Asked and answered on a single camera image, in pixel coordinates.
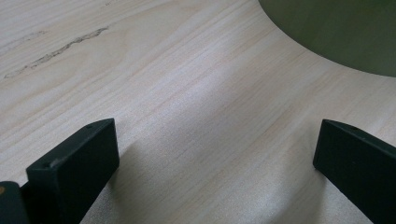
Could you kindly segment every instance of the wooden surface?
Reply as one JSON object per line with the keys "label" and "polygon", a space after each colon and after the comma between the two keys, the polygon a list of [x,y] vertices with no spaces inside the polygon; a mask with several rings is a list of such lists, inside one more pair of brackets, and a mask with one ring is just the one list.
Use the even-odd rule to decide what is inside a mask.
{"label": "wooden surface", "polygon": [[301,47],[256,0],[1,1],[0,176],[115,118],[82,223],[370,223],[316,172],[322,119],[396,145],[396,79]]}

